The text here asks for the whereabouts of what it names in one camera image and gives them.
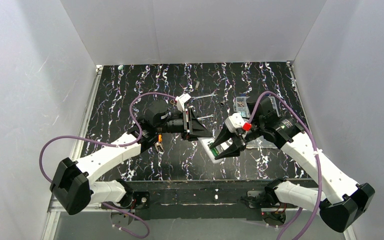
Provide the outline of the green battery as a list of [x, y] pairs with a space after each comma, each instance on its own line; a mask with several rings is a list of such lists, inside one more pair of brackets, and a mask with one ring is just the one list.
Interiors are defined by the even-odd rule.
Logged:
[[214, 158], [216, 158], [220, 154], [219, 150], [216, 147], [211, 148], [210, 151], [213, 154]]

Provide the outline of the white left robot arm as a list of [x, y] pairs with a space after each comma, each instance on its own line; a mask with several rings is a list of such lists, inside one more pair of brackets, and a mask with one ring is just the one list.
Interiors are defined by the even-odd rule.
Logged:
[[124, 180], [102, 182], [98, 179], [155, 146], [160, 134], [180, 134], [189, 142], [201, 142], [213, 136], [190, 108], [170, 112], [164, 100], [150, 103], [138, 122], [139, 126], [130, 128], [111, 146], [77, 160], [67, 157], [59, 162], [50, 191], [69, 215], [75, 215], [93, 203], [127, 204], [134, 190]]

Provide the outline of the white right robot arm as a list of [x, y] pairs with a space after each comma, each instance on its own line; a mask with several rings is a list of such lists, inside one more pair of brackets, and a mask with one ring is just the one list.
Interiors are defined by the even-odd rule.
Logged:
[[291, 157], [317, 183], [317, 189], [275, 179], [260, 197], [247, 198], [251, 206], [291, 204], [313, 210], [332, 230], [342, 233], [369, 207], [375, 189], [343, 173], [316, 146], [303, 121], [296, 115], [279, 115], [270, 96], [248, 98], [248, 119], [234, 113], [223, 123], [220, 134], [205, 144], [213, 162], [237, 157], [247, 144], [258, 138], [274, 144]]

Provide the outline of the white remote control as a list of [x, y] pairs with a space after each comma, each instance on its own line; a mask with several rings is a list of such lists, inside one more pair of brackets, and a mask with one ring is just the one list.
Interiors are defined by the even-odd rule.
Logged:
[[198, 142], [202, 145], [205, 153], [208, 156], [208, 159], [213, 163], [213, 164], [219, 164], [223, 161], [223, 158], [216, 159], [216, 157], [223, 151], [225, 151], [230, 145], [231, 141], [226, 141], [223, 142], [222, 144], [210, 148], [210, 146], [213, 144], [215, 141], [214, 137], [199, 137]]

